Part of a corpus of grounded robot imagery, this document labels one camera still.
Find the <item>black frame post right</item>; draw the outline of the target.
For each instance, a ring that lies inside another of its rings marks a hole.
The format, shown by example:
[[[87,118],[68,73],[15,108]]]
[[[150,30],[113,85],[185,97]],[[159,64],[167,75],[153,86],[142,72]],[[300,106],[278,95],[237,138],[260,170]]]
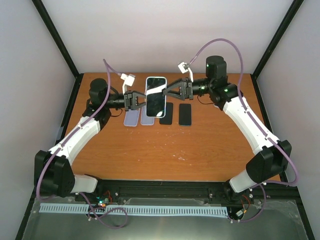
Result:
[[[312,238],[320,237],[320,3],[292,0],[252,73],[267,127],[292,146]]]

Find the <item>black frame post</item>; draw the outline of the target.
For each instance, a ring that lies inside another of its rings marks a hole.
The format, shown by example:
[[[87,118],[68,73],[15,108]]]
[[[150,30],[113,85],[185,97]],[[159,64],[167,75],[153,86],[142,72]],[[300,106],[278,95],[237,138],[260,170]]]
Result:
[[[252,73],[267,127],[292,146],[312,238],[320,237],[320,3],[292,0]]]
[[[77,70],[77,67],[74,64],[62,38],[60,37],[60,34],[59,34],[58,30],[56,29],[55,24],[52,21],[44,3],[41,0],[34,0],[32,3],[34,5],[34,7],[36,8],[38,14],[40,15],[43,23],[45,24],[47,30],[49,31],[52,39],[54,40],[57,48],[59,49],[62,57],[64,58],[68,68],[70,69],[70,71],[74,77],[72,91],[71,91],[71,94],[70,94],[70,97],[69,97],[69,100],[68,100],[68,103],[67,103],[67,106],[66,106],[66,109],[64,112],[64,116],[63,116],[63,119],[61,122],[60,129],[58,131],[57,139],[55,141],[56,143],[58,143],[66,135],[67,127],[69,125],[71,114],[72,114],[72,110],[74,108],[76,98],[79,93],[79,89],[80,89],[84,75],[82,73],[79,73],[79,71]],[[36,190],[33,189],[31,196],[30,196],[30,199],[29,199],[29,202],[28,202],[28,205],[26,207],[24,216],[22,218],[20,227],[19,227],[18,232],[15,237],[17,240],[21,240],[23,238],[29,217],[32,213],[32,207],[35,202],[35,199],[36,199]]]

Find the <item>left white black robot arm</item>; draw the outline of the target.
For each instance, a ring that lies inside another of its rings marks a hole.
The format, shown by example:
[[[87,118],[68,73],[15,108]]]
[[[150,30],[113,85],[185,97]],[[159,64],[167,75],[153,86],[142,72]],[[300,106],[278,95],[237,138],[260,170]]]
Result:
[[[138,91],[127,90],[123,94],[110,91],[110,80],[94,79],[90,83],[86,109],[77,125],[50,150],[40,150],[35,155],[34,183],[38,200],[46,200],[41,192],[62,198],[82,192],[95,202],[103,198],[104,188],[98,185],[99,179],[74,174],[72,165],[85,145],[106,126],[111,109],[138,110],[145,105],[138,99],[146,97]]]

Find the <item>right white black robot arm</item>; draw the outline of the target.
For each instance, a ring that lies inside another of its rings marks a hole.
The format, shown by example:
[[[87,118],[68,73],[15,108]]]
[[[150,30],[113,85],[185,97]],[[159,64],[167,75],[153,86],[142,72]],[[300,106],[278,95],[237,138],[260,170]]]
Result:
[[[181,62],[178,68],[189,76],[169,84],[163,91],[165,96],[191,100],[195,95],[208,94],[213,104],[236,124],[254,154],[245,169],[227,181],[225,192],[228,195],[265,183],[287,169],[291,144],[287,140],[279,140],[268,130],[249,106],[240,86],[228,81],[227,63],[222,56],[206,58],[205,78],[194,79],[186,62]]]

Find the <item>black smartphone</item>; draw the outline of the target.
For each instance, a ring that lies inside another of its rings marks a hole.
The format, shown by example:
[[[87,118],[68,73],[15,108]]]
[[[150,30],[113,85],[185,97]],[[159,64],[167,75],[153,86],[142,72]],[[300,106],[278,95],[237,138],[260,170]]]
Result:
[[[159,119],[160,125],[172,125],[173,123],[173,107],[172,102],[167,102],[165,107],[165,116]]]

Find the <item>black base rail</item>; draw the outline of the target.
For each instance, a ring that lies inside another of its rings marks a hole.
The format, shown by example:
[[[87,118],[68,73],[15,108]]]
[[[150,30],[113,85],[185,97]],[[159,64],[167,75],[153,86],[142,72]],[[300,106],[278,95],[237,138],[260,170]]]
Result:
[[[142,199],[183,199],[198,200],[204,203],[237,206],[240,203],[262,202],[263,192],[260,187],[252,191],[245,190],[232,199],[225,193],[223,182],[190,182],[190,181],[141,181],[141,180],[101,180],[98,182],[97,193],[87,193],[91,203],[110,196],[112,202],[124,204],[131,198]]]

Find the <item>phone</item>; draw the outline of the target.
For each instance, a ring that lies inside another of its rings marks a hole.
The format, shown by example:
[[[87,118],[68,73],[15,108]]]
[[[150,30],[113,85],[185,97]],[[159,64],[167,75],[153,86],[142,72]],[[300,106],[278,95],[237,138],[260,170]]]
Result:
[[[178,124],[180,126],[187,126],[187,127],[192,125],[192,106],[191,106],[191,104],[181,103],[179,105]]]
[[[164,118],[166,115],[167,97],[164,90],[167,88],[167,79],[163,76],[149,76],[145,86],[145,113],[148,117]]]

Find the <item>lavender phone case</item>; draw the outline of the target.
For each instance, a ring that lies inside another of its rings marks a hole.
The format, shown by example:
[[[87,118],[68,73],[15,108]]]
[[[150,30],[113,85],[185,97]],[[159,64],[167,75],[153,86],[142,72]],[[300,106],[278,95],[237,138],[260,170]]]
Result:
[[[142,111],[141,118],[140,118],[140,124],[142,126],[153,126],[155,123],[155,118],[147,116],[145,111]]]
[[[125,127],[136,127],[138,125],[140,110],[128,110],[125,113],[123,125]]]

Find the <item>black frame post left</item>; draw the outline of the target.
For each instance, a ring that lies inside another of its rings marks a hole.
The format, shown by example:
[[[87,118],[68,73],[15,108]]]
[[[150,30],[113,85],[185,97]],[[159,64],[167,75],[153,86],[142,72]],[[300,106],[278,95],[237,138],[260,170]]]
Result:
[[[47,30],[49,31],[52,39],[54,40],[57,48],[59,49],[62,57],[64,58],[68,68],[70,69],[70,71],[74,77],[72,91],[71,91],[71,94],[70,94],[70,97],[69,97],[69,100],[68,100],[68,103],[67,103],[67,106],[66,106],[66,109],[64,112],[64,116],[63,116],[63,119],[61,122],[60,129],[58,131],[57,139],[55,141],[56,143],[58,143],[66,135],[67,127],[69,125],[71,114],[72,114],[72,110],[74,108],[76,98],[79,93],[79,89],[80,89],[84,75],[82,73],[79,73],[79,71],[77,70],[77,67],[74,64],[62,38],[60,37],[60,34],[59,34],[58,30],[56,29],[55,24],[52,21],[44,3],[41,0],[34,0],[32,3],[34,5],[34,7],[36,8],[38,14],[40,15],[43,23],[45,24]],[[28,202],[28,205],[26,207],[24,216],[22,218],[20,227],[19,227],[18,232],[15,237],[17,240],[21,240],[23,238],[29,217],[32,213],[32,207],[35,202],[35,199],[36,199],[36,190],[33,189],[31,196],[30,196],[30,199],[29,199],[29,202]]]

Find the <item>metal base plate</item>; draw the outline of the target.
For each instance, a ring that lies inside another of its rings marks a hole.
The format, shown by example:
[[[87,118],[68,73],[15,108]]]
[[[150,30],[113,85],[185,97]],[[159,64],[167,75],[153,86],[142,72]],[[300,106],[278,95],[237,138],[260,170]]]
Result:
[[[73,197],[49,204],[87,204]],[[243,213],[226,207],[228,216],[129,216],[123,206],[220,207],[194,199],[132,198],[87,214],[40,213],[33,204],[24,240],[306,240],[298,206],[293,200],[255,201]]]

